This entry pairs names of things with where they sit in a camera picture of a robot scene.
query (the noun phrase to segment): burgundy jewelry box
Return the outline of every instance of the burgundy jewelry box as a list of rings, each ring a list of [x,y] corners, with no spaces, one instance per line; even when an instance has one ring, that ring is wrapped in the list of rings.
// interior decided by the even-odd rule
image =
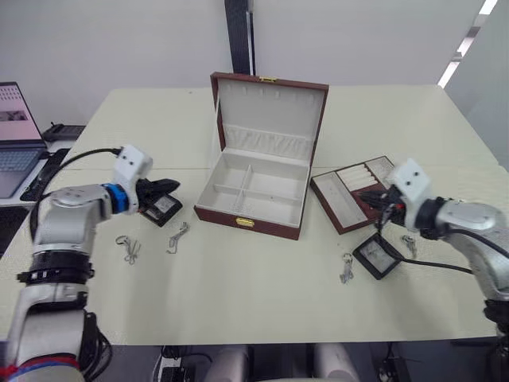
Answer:
[[[378,219],[380,212],[361,201],[359,195],[373,189],[389,189],[386,178],[393,168],[384,156],[311,178],[311,188],[340,235]]]
[[[328,85],[211,75],[221,154],[201,220],[298,240]]]

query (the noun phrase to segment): laptop keyboard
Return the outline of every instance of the laptop keyboard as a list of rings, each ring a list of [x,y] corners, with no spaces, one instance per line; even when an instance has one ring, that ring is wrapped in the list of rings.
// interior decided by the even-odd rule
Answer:
[[[0,171],[25,171],[39,151],[0,151]]]

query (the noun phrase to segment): laptop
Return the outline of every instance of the laptop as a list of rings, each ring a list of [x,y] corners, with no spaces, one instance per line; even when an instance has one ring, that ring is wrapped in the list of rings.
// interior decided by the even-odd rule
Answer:
[[[46,150],[15,82],[0,82],[0,198],[12,197]]]

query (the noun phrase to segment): laptop screen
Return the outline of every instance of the laptop screen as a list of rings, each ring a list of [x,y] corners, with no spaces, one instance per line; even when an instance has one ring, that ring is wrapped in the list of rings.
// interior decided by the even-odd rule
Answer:
[[[0,143],[41,141],[16,83],[0,83]]]

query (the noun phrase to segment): gold latch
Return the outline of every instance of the gold latch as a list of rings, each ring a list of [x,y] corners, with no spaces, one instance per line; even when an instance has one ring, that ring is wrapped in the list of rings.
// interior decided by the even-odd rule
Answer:
[[[278,79],[276,77],[259,77],[262,82],[276,82]]]
[[[235,222],[238,224],[238,225],[242,225],[243,227],[249,227],[249,228],[253,228],[255,226],[255,223],[253,220],[251,219],[245,219],[243,217],[238,217],[235,219]]]

